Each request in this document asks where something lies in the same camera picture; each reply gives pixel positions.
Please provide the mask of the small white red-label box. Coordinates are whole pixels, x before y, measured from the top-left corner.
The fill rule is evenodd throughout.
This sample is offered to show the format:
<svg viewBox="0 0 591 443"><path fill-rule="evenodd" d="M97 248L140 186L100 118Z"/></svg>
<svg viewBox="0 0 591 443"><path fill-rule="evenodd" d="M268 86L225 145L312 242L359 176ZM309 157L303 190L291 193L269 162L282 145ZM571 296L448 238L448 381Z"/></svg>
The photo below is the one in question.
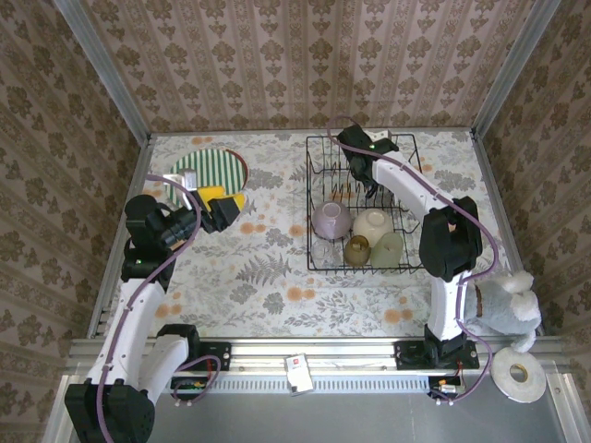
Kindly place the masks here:
<svg viewBox="0 0 591 443"><path fill-rule="evenodd" d="M285 372L289 392L292 396L301 395L314 390L308 360L304 353L288 356L284 359Z"/></svg>

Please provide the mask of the floral tablecloth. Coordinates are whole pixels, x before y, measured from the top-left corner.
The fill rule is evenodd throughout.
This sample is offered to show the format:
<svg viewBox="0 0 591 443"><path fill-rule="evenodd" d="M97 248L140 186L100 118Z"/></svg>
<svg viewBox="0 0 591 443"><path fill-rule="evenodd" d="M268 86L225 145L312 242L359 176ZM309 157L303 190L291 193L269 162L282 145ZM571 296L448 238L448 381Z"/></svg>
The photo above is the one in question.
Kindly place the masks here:
<svg viewBox="0 0 591 443"><path fill-rule="evenodd" d="M158 136L150 172L230 150L246 162L243 212L200 233L175 264L151 322L194 325L203 337L419 336L431 282L414 273L326 274L307 265L306 133Z"/></svg>

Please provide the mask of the aluminium corner post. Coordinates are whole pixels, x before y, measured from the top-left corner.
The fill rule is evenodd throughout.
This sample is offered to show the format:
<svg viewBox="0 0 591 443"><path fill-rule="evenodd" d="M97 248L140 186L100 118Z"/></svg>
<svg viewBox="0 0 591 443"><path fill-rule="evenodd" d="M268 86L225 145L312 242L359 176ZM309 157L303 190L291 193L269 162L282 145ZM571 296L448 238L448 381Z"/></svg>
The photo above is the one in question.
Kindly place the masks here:
<svg viewBox="0 0 591 443"><path fill-rule="evenodd" d="M102 42L97 27L84 10L82 0L54 0L54 2L124 118L128 129L138 144L144 148L149 143L151 131L141 116L129 88L120 76L114 58Z"/></svg>
<svg viewBox="0 0 591 443"><path fill-rule="evenodd" d="M476 136L482 138L487 133L560 4L561 0L534 0L525 23L476 115L472 125Z"/></svg>

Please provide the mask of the clear glass cup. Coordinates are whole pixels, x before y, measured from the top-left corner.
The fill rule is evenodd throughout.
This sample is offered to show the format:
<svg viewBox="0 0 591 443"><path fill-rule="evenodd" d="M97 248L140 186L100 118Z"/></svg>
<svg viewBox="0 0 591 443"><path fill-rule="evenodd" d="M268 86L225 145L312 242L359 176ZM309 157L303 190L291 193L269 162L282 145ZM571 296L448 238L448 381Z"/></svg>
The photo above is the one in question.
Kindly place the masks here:
<svg viewBox="0 0 591 443"><path fill-rule="evenodd" d="M316 240L311 246L310 255L316 269L335 268L339 265L339 254L333 243L327 240Z"/></svg>

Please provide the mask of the cream ceramic bowl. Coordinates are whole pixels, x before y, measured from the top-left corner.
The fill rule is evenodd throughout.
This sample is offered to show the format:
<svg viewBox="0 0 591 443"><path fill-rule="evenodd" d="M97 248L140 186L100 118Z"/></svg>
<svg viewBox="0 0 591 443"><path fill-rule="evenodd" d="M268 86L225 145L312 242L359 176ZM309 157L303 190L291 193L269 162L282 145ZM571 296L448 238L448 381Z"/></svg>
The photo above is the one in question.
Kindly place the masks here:
<svg viewBox="0 0 591 443"><path fill-rule="evenodd" d="M374 247L383 235L392 231L392 217L385 211L374 208L360 212L353 224L353 235L364 236L370 247Z"/></svg>

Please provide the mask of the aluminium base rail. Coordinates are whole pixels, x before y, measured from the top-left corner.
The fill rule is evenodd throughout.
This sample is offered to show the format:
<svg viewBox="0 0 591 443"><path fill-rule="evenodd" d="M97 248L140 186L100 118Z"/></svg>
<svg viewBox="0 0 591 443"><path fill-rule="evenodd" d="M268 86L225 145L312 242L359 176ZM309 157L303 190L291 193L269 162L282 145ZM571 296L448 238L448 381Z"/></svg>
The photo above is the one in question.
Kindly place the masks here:
<svg viewBox="0 0 591 443"><path fill-rule="evenodd" d="M305 354L312 376L411 374L398 369L395 355L402 338L256 338L205 339L232 345L230 367L226 375L279 375L284 358ZM102 348L103 338L74 340L66 359L66 375L85 376ZM569 358L557 337L538 337L530 353L550 373L570 373Z"/></svg>

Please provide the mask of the amber glass cup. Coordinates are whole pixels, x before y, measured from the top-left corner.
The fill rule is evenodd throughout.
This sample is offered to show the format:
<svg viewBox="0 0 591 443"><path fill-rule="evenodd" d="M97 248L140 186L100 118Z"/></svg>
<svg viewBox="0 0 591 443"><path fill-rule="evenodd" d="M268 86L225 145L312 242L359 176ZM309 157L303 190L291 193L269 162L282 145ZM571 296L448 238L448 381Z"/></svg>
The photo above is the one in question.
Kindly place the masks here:
<svg viewBox="0 0 591 443"><path fill-rule="evenodd" d="M364 267L370 258L371 248L363 235L354 235L344 247L344 263L350 267Z"/></svg>

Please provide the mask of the grey metal shelf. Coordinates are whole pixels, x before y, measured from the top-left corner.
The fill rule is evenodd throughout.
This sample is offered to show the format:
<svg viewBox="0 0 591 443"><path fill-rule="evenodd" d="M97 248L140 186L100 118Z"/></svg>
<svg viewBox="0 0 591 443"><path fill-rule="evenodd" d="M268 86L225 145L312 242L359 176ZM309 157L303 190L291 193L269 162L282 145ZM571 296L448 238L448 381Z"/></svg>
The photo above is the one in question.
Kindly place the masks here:
<svg viewBox="0 0 591 443"><path fill-rule="evenodd" d="M544 396L509 400L490 379L465 400L424 394L209 394L195 405L156 405L148 443L591 443L591 425L568 375Z"/></svg>

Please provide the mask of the purple ceramic bowl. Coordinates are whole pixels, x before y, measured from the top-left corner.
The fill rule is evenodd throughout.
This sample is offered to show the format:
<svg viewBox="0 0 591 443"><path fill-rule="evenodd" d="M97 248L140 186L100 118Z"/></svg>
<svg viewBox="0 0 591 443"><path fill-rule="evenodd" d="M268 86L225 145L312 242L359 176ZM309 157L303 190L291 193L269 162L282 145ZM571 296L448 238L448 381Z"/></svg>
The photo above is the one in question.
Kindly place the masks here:
<svg viewBox="0 0 591 443"><path fill-rule="evenodd" d="M352 226L349 209L341 202L325 201L312 213L311 223L316 235L326 240L345 237Z"/></svg>

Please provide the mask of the white tape roll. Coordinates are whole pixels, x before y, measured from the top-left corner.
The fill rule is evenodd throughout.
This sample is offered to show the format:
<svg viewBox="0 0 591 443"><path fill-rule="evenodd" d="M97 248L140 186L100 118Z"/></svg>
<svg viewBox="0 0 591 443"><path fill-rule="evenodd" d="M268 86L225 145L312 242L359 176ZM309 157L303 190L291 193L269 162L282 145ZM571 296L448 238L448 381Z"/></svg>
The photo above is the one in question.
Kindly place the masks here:
<svg viewBox="0 0 591 443"><path fill-rule="evenodd" d="M531 353L518 353L512 347L494 355L490 375L497 388L512 401L532 403L546 391L541 363Z"/></svg>

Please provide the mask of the black electronics board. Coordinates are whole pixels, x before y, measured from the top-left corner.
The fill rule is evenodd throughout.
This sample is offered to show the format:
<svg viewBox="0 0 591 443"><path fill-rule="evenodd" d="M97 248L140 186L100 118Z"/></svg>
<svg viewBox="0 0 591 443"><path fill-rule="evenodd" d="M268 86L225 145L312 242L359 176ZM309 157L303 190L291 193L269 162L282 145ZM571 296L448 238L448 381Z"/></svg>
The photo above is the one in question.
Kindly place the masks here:
<svg viewBox="0 0 591 443"><path fill-rule="evenodd" d="M460 376L428 378L428 395L436 401L453 400L464 392L465 383Z"/></svg>
<svg viewBox="0 0 591 443"><path fill-rule="evenodd" d="M178 401L195 401L208 384L207 377L173 377L171 395Z"/></svg>

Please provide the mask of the aluminium side rail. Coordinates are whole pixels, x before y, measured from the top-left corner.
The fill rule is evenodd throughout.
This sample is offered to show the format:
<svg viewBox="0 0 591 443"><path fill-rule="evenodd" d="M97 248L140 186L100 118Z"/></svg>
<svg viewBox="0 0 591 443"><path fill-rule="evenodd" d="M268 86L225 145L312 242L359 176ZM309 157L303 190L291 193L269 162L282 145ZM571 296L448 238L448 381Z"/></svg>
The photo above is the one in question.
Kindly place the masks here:
<svg viewBox="0 0 591 443"><path fill-rule="evenodd" d="M147 136L146 141L141 146L139 151L138 161L127 191L127 196L124 198L124 203L127 203L132 197L141 192L145 183L145 177L150 169L151 155L152 155L152 135ZM120 280L121 267L124 260L124 248L127 241L126 229L126 214L122 210L121 217L115 233L107 266L103 274L103 280L100 290L97 295L96 304L92 312L90 324L88 327L86 337L94 339L103 331L103 325L106 323L103 320L103 314L110 312L110 305L115 298L115 289Z"/></svg>
<svg viewBox="0 0 591 443"><path fill-rule="evenodd" d="M485 226L491 230L493 238L500 250L499 266L487 277L477 280L483 281L513 275L516 272L524 270L524 266L517 252L513 233L501 202L500 191L493 178L491 166L484 152L482 142L474 133L471 133L470 136L475 150L479 173L474 187L476 190L478 211L484 218L483 223Z"/></svg>

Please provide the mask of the pale green glass cup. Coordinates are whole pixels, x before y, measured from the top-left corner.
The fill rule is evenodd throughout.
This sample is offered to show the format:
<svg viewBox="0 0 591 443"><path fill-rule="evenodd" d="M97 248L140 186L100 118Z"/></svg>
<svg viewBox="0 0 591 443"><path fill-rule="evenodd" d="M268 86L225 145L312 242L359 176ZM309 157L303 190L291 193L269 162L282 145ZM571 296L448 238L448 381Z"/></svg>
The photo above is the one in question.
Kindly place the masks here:
<svg viewBox="0 0 591 443"><path fill-rule="evenodd" d="M370 264L373 268L393 269L400 264L404 240L398 233L385 233L372 248Z"/></svg>

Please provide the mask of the grey white plush toy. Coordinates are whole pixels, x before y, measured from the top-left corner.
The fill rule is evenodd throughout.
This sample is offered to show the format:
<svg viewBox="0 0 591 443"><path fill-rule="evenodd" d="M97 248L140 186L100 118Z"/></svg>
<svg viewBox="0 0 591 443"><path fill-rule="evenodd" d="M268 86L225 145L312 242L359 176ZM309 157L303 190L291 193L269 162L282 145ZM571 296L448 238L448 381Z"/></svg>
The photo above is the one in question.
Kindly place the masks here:
<svg viewBox="0 0 591 443"><path fill-rule="evenodd" d="M522 270L513 275L469 282L464 299L464 319L514 336L513 349L527 353L536 342L541 324L534 277Z"/></svg>

